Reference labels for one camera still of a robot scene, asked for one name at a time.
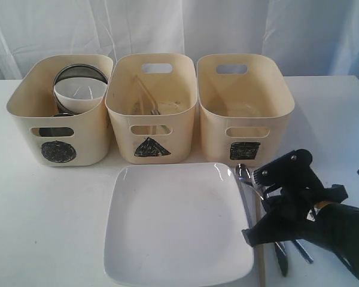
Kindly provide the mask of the black covered right robot arm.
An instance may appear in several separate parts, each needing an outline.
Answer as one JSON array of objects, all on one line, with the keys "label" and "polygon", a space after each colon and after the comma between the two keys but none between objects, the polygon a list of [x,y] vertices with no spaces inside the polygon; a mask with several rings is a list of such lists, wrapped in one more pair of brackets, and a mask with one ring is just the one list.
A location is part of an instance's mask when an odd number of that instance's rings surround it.
[{"label": "black covered right robot arm", "polygon": [[265,216],[252,228],[242,230],[252,247],[265,243],[303,239],[336,255],[359,280],[359,208],[330,202],[307,219],[311,206],[277,196]]}]

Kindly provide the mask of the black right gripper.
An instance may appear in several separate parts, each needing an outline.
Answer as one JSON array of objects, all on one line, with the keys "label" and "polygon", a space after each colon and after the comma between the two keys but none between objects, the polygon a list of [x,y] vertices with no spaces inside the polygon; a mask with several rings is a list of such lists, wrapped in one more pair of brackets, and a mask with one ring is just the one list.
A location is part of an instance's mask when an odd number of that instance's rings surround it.
[{"label": "black right gripper", "polygon": [[266,198],[266,216],[255,226],[242,230],[245,241],[255,247],[294,239],[320,241],[320,231],[308,213],[320,198],[319,191],[298,191]]}]

